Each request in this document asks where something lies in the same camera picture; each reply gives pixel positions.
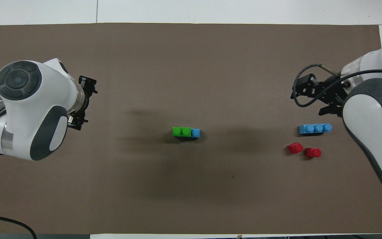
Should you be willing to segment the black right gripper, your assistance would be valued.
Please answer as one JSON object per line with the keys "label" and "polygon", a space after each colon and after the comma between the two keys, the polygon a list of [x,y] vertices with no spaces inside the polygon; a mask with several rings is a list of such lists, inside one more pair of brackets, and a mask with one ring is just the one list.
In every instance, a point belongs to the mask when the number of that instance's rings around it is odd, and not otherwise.
{"label": "black right gripper", "polygon": [[319,116],[336,115],[341,118],[344,99],[347,95],[342,86],[342,81],[342,79],[334,76],[322,82],[317,81],[314,74],[307,74],[303,77],[297,76],[294,95],[295,97],[316,98],[328,104],[319,110]]}

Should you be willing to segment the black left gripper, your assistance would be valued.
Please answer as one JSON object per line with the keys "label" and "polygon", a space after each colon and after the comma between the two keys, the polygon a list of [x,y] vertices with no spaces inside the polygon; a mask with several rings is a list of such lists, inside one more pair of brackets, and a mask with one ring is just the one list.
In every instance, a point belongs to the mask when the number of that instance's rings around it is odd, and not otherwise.
{"label": "black left gripper", "polygon": [[68,116],[68,128],[73,128],[80,131],[83,124],[88,122],[88,120],[85,119],[85,111],[89,106],[91,95],[98,93],[95,89],[96,83],[97,81],[92,78],[79,76],[79,85],[81,90],[79,90],[78,100],[80,108],[78,108],[78,113]]}

